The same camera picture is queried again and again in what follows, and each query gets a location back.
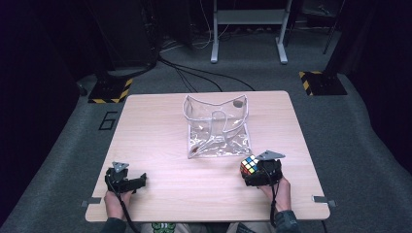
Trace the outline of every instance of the transparent container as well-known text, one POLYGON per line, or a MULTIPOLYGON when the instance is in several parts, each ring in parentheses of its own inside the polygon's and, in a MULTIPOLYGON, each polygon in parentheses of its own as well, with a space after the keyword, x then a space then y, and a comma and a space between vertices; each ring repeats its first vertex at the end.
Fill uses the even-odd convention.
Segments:
POLYGON ((189 154, 194 157, 252 155, 246 95, 212 104, 187 96, 184 115, 189 124, 189 154))

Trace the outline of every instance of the wooden table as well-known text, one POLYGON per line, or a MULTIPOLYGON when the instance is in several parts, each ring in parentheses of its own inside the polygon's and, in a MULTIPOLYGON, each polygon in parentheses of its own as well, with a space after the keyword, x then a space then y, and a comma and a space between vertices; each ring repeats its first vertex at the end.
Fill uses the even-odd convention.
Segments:
MULTIPOLYGON (((326 219, 328 206, 314 203, 324 196, 306 147, 290 96, 285 91, 193 93, 211 103, 246 94, 252 151, 286 155, 283 172, 292 184, 292 209, 298 219, 326 219)), ((239 168, 243 156, 188 159, 185 93, 130 95, 92 197, 104 197, 104 176, 112 162, 129 163, 128 178, 147 173, 147 185, 130 201, 130 216, 140 222, 269 220, 270 201, 246 186, 239 168)), ((103 199, 88 205, 88 221, 107 219, 103 199)))

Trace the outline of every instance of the sleeve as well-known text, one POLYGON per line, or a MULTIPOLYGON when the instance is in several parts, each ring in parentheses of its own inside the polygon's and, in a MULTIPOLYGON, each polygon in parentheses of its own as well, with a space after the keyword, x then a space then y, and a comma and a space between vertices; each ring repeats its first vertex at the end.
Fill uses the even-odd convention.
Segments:
POLYGON ((100 233, 124 233, 126 230, 126 223, 118 218, 109 217, 103 226, 100 233))
POLYGON ((293 211, 282 211, 275 215, 277 233, 300 233, 293 211))

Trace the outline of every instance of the human hand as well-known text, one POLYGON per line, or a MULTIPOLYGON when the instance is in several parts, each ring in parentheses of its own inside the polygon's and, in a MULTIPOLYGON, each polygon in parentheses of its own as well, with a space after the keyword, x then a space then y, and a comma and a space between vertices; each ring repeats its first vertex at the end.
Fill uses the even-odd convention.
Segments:
MULTIPOLYGON (((131 193, 133 191, 128 191, 120 195, 121 200, 124 202, 126 208, 128 208, 130 203, 131 193)), ((107 191, 104 197, 104 202, 106 203, 106 213, 107 217, 115 217, 118 219, 124 218, 123 208, 121 207, 119 198, 113 191, 107 191)))
MULTIPOLYGON (((276 183, 274 186, 275 192, 278 189, 278 193, 276 195, 276 210, 278 212, 282 211, 290 211, 292 209, 292 202, 291 202, 291 184, 286 178, 282 178, 276 183)), ((273 200, 273 193, 271 186, 259 186, 260 190, 269 198, 270 201, 273 200)))

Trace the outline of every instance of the cable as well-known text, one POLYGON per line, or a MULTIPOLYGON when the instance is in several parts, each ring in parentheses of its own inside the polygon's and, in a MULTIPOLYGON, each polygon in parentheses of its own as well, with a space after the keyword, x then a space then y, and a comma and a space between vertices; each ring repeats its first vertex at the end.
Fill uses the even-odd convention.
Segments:
MULTIPOLYGON (((209 42, 199 42, 199 43, 194 43, 194 44, 192 44, 192 45, 201 45, 201 44, 205 44, 205 43, 209 43, 209 42)), ((177 46, 172 47, 172 48, 164 49, 164 50, 162 50, 160 53, 166 52, 166 51, 169 51, 169 50, 173 50, 173 49, 176 49, 176 48, 184 47, 184 46, 185 46, 185 45, 177 45, 177 46)))
MULTIPOLYGON (((118 52, 118 50, 116 49, 116 47, 112 44, 112 42, 111 42, 111 41, 109 40, 109 38, 107 37, 106 33, 103 31, 103 29, 102 29, 102 27, 101 27, 101 25, 100 25, 100 22, 99 22, 99 20, 97 19, 96 13, 95 13, 95 11, 92 9, 92 7, 89 5, 88 1, 86 1, 86 6, 87 6, 87 8, 88 8, 88 10, 89 10, 89 12, 90 12, 90 14, 91 14, 91 16, 93 17, 94 21, 96 22, 97 27, 99 28, 100 33, 101 33, 102 36, 104 37, 104 39, 105 39, 105 41, 107 42, 107 44, 112 48, 112 50, 115 52, 115 54, 120 58, 120 61, 123 63, 123 65, 126 65, 126 63, 125 63, 123 57, 121 56, 121 54, 118 52)), ((155 67, 155 62, 150 63, 150 64, 146 64, 146 66, 145 66, 145 67, 143 68, 143 70, 141 70, 141 71, 137 71, 137 72, 130 73, 130 74, 127 74, 127 75, 122 75, 122 76, 114 76, 114 75, 111 75, 111 74, 107 74, 107 76, 108 76, 109 78, 112 78, 112 79, 115 79, 115 80, 116 80, 116 79, 120 79, 120 80, 122 80, 122 79, 131 79, 131 78, 134 78, 134 77, 137 77, 137 76, 140 76, 140 75, 145 74, 146 72, 152 70, 154 67, 155 67)))
POLYGON ((130 215, 129 215, 129 213, 128 213, 128 210, 127 210, 124 202, 121 200, 121 196, 120 196, 119 191, 114 189, 114 187, 112 186, 112 183, 111 183, 110 181, 107 181, 107 183, 109 184, 110 188, 113 190, 113 192, 115 193, 115 195, 118 197, 118 199, 119 199, 119 201, 120 201, 121 208, 123 209, 124 215, 125 215, 125 217, 126 217, 126 219, 127 219, 127 222, 128 222, 128 224, 129 224, 130 228, 131 228, 134 232, 140 233, 139 230, 136 228, 136 226, 135 226, 135 225, 133 224, 133 222, 131 221, 131 218, 130 218, 130 215))
POLYGON ((275 208, 276 208, 276 195, 278 195, 278 191, 279 191, 279 185, 277 185, 276 187, 276 192, 275 192, 275 187, 274 187, 274 183, 272 181, 272 178, 270 177, 269 173, 267 172, 266 168, 264 166, 262 166, 263 171, 266 173, 267 178, 270 181, 270 186, 272 187, 272 204, 270 205, 270 224, 276 228, 276 222, 275 222, 275 208))
POLYGON ((172 48, 176 47, 176 45, 178 45, 177 41, 175 41, 175 40, 167 41, 167 38, 163 38, 163 40, 165 40, 165 42, 161 46, 160 52, 163 52, 164 50, 172 49, 172 48))
POLYGON ((326 224, 324 220, 322 220, 322 226, 324 227, 324 232, 327 233, 326 224))
POLYGON ((178 67, 176 66, 176 64, 174 64, 174 63, 172 63, 172 62, 170 62, 170 61, 167 61, 167 60, 163 59, 161 56, 159 57, 158 60, 159 60, 160 62, 162 62, 163 64, 168 65, 168 66, 170 66, 170 67, 173 67, 173 68, 175 68, 175 69, 177 69, 177 70, 179 70, 179 71, 182 71, 182 72, 191 74, 191 75, 193 75, 193 76, 197 76, 197 77, 200 78, 200 79, 206 80, 206 81, 214 84, 214 85, 219 89, 220 92, 223 92, 222 88, 221 88, 217 83, 215 83, 215 82, 212 81, 212 80, 209 80, 209 79, 207 79, 207 78, 205 78, 205 77, 196 75, 196 74, 194 74, 194 73, 192 73, 192 72, 189 72, 189 71, 187 71, 187 70, 178 68, 178 67))
POLYGON ((221 74, 212 73, 212 72, 208 72, 208 71, 203 71, 203 70, 199 70, 199 69, 194 69, 194 68, 190 68, 190 67, 188 67, 188 66, 184 66, 184 65, 179 65, 179 64, 176 64, 176 63, 172 63, 172 62, 170 62, 170 61, 167 61, 167 62, 169 62, 170 64, 173 64, 173 66, 183 67, 183 68, 190 69, 190 70, 193 70, 193 71, 203 72, 203 73, 206 73, 206 74, 209 74, 209 75, 216 75, 216 76, 221 76, 221 77, 225 77, 225 78, 228 78, 228 79, 236 80, 236 81, 238 81, 238 82, 246 85, 246 86, 247 86, 248 88, 250 88, 252 91, 256 91, 251 85, 249 85, 249 84, 247 84, 247 83, 245 83, 245 82, 243 82, 243 81, 241 81, 241 80, 239 80, 239 79, 233 78, 233 77, 231 77, 231 76, 221 75, 221 74))
POLYGON ((194 88, 191 83, 188 81, 188 79, 185 77, 184 74, 182 74, 182 71, 180 71, 179 69, 175 69, 176 72, 179 74, 179 76, 182 79, 183 84, 186 86, 186 88, 190 91, 190 93, 192 93, 191 89, 188 87, 188 85, 194 90, 194 92, 197 92, 196 88, 194 88))
POLYGON ((209 30, 209 40, 208 40, 208 42, 206 43, 206 45, 205 45, 204 47, 196 47, 196 46, 194 46, 196 49, 202 50, 202 49, 205 49, 205 48, 210 44, 210 42, 212 41, 212 31, 210 30, 210 25, 209 25, 209 22, 208 22, 208 20, 207 20, 205 11, 204 11, 204 9, 203 9, 202 0, 199 0, 199 2, 200 2, 200 8, 202 9, 203 17, 205 18, 205 21, 206 21, 206 24, 207 24, 207 29, 209 30))
MULTIPOLYGON (((235 10, 236 9, 236 0, 234 0, 233 1, 233 10, 235 10)), ((218 39, 220 39, 221 38, 221 36, 223 35, 223 33, 227 30, 227 28, 229 27, 229 25, 230 24, 228 24, 227 26, 226 26, 226 28, 224 29, 224 31, 221 33, 221 35, 219 35, 218 36, 218 39)))

